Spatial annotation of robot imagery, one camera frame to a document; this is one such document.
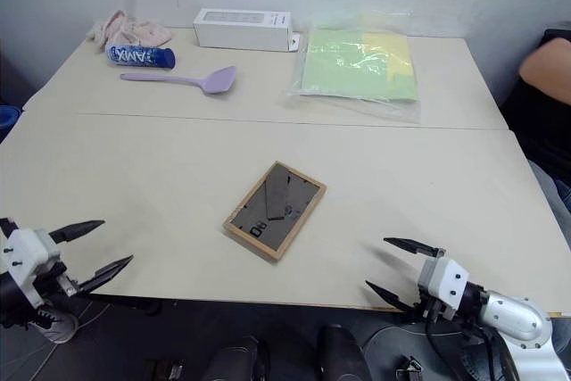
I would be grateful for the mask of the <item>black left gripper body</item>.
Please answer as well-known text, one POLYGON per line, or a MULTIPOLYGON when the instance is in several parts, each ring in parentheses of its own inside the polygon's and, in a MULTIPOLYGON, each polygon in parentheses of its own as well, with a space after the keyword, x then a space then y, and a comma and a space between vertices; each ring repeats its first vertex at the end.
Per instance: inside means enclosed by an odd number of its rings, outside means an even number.
POLYGON ((77 280, 68 275, 62 261, 48 261, 40 266, 40 296, 44 299, 55 294, 70 297, 82 292, 77 280))

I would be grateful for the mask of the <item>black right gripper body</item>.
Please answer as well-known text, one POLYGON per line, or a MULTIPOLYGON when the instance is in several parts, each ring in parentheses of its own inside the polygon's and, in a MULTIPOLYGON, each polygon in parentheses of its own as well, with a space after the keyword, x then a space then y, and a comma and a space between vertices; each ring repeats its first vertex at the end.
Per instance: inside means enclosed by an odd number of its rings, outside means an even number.
POLYGON ((450 290, 444 295, 444 300, 431 295, 427 290, 418 290, 420 301, 413 305, 413 314, 427 322, 436 322, 439 318, 452 321, 456 317, 457 309, 449 305, 449 300, 458 300, 458 292, 450 290))

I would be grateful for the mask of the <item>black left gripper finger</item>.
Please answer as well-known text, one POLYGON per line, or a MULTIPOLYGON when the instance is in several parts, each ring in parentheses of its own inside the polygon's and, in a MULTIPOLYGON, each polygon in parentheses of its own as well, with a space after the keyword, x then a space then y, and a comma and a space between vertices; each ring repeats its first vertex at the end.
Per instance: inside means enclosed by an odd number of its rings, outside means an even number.
POLYGON ((91 231, 95 230, 96 228, 101 227, 104 223, 105 221, 102 219, 94 219, 80 223, 74 223, 50 232, 49 236, 57 244, 63 242, 70 242, 89 234, 91 231))
POLYGON ((90 294, 96 289, 112 281, 134 259, 133 255, 116 260, 100 268, 92 278, 77 286, 77 296, 90 294))

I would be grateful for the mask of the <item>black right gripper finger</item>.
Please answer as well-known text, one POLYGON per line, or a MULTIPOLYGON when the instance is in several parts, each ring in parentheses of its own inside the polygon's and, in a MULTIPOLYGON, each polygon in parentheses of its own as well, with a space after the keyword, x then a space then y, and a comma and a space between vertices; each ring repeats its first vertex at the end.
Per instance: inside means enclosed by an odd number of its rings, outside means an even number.
POLYGON ((445 250, 443 248, 429 246, 412 239, 385 237, 383 241, 413 254, 420 253, 433 258, 439 258, 445 255, 445 250))
POLYGON ((369 286, 383 301, 392 305, 397 310, 403 312, 414 312, 416 310, 414 306, 410 306, 407 303, 402 302, 398 295, 388 291, 387 289, 384 289, 368 280, 365 281, 365 284, 369 286))

